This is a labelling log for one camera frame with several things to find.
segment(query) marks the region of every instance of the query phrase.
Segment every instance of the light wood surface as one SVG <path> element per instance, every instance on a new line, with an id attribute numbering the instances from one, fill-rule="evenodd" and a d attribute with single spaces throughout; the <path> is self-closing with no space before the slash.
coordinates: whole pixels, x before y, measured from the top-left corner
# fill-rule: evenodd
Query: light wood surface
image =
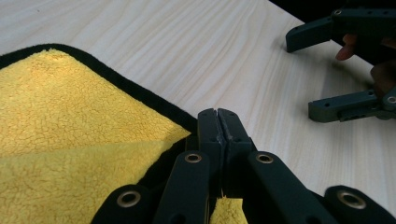
<path id="1" fill-rule="evenodd" d="M 85 50 L 188 111 L 237 113 L 259 150 L 300 180 L 359 189 L 396 216 L 396 122 L 315 123 L 307 103 L 362 91 L 371 65 L 324 43 L 292 54 L 302 24 L 264 0 L 1 1 L 0 54 L 44 43 Z"/>

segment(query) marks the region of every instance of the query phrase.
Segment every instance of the human hand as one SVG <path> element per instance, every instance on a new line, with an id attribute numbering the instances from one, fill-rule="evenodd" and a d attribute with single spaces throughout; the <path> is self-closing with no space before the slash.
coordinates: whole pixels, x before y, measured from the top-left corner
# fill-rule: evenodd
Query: human hand
<path id="1" fill-rule="evenodd" d="M 345 45 L 338 51 L 335 58 L 339 61 L 344 61 L 352 57 L 357 39 L 358 37 L 356 35 L 344 35 L 343 41 Z M 396 40 L 384 38 L 382 45 L 396 49 Z M 374 89 L 376 95 L 382 97 L 393 87 L 396 87 L 396 59 L 376 64 L 370 71 L 370 74 L 375 82 Z"/>

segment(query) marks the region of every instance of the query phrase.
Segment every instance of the fleece texture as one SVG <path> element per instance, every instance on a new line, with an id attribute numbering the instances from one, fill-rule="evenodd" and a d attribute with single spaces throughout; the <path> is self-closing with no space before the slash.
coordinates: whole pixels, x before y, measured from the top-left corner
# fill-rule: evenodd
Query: fleece texture
<path id="1" fill-rule="evenodd" d="M 0 70 L 1 223 L 90 223 L 190 134 L 57 49 Z M 218 200 L 211 223 L 246 223 Z"/>

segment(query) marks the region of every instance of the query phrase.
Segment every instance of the towel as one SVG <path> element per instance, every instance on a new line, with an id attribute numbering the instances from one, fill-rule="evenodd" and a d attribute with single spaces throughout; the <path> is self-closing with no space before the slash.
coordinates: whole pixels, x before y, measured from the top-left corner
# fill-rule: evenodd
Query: towel
<path id="1" fill-rule="evenodd" d="M 155 167 L 172 167 L 196 130 L 186 112 L 78 49 L 34 46 L 0 68 L 1 223 L 90 223 L 114 189 L 160 181 Z M 247 223 L 241 206 L 218 199 L 210 222 Z"/>

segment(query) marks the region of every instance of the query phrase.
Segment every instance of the yellow microfiber towel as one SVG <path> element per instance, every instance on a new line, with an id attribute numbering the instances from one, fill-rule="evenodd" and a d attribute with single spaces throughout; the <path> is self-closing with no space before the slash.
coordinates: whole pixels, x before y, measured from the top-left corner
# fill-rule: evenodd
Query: yellow microfiber towel
<path id="1" fill-rule="evenodd" d="M 18 60 L 0 70 L 0 222 L 90 223 L 189 134 L 63 51 Z M 211 223 L 246 223 L 241 200 Z"/>

